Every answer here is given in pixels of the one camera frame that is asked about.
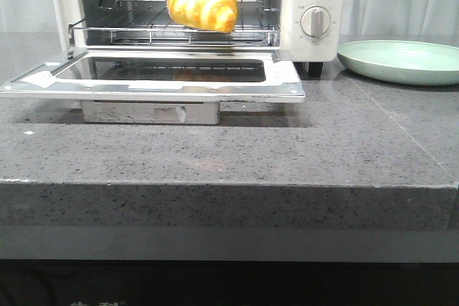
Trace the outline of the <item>yellow orange croissant bread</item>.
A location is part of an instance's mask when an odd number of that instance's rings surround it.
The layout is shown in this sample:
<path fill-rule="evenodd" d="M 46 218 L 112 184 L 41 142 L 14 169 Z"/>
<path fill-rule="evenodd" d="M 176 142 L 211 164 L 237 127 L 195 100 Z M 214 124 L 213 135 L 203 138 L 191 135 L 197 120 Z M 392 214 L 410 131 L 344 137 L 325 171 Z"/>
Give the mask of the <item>yellow orange croissant bread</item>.
<path fill-rule="evenodd" d="M 195 29 L 230 33 L 238 18 L 237 0 L 166 0 L 166 5 L 174 22 Z"/>

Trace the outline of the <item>light green round plate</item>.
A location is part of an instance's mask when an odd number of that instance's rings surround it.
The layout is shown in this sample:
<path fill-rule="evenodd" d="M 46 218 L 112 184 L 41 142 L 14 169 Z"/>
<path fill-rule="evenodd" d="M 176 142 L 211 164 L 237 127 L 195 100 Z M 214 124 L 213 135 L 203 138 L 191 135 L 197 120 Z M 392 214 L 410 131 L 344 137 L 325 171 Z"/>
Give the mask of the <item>light green round plate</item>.
<path fill-rule="evenodd" d="M 414 86 L 458 84 L 458 48 L 403 40 L 366 40 L 339 46 L 349 70 L 385 82 Z"/>

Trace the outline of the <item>glass oven door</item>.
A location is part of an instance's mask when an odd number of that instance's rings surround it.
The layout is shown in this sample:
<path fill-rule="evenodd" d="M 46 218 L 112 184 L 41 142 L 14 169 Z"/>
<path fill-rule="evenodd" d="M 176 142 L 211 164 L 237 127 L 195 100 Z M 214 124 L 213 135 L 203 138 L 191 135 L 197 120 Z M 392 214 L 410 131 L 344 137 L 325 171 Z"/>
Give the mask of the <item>glass oven door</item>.
<path fill-rule="evenodd" d="M 272 52 L 81 49 L 6 81 L 1 96 L 141 102 L 302 102 L 292 62 Z"/>

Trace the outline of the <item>lower oven control knob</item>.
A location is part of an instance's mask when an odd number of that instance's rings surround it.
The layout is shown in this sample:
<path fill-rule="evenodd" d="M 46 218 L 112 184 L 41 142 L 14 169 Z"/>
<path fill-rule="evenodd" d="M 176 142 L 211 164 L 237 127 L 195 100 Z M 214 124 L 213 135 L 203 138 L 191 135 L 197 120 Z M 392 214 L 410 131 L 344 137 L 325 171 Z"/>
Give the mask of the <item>lower oven control knob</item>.
<path fill-rule="evenodd" d="M 328 31 L 331 16 L 323 7 L 313 6 L 303 13 L 300 25 L 306 35 L 319 38 Z"/>

